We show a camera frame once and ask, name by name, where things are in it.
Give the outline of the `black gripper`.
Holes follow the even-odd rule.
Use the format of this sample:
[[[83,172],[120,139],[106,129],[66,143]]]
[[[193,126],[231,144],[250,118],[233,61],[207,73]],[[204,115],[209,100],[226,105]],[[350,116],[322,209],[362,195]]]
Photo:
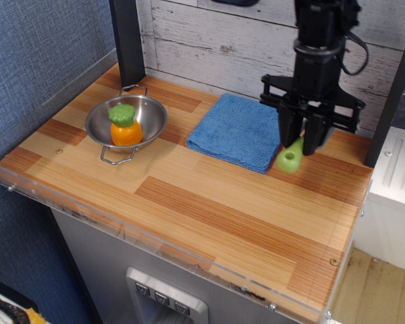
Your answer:
[[[292,77],[266,74],[261,78],[264,84],[261,102],[278,108],[279,133],[284,147],[288,148],[300,137],[302,102],[314,101],[327,106],[324,115],[306,117],[304,156],[313,155],[324,147],[335,128],[357,131],[365,103],[340,88],[340,72],[345,71],[342,54],[313,57],[299,53]]]

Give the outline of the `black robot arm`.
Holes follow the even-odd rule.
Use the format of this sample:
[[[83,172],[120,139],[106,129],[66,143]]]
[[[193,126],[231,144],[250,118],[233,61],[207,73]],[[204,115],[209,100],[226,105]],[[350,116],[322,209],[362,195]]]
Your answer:
[[[303,138],[302,153],[321,148],[336,129],[355,133],[365,103],[339,86],[346,41],[367,46],[351,32],[358,25],[357,1],[295,1],[298,37],[294,74],[265,75],[261,103],[277,109],[284,147]]]

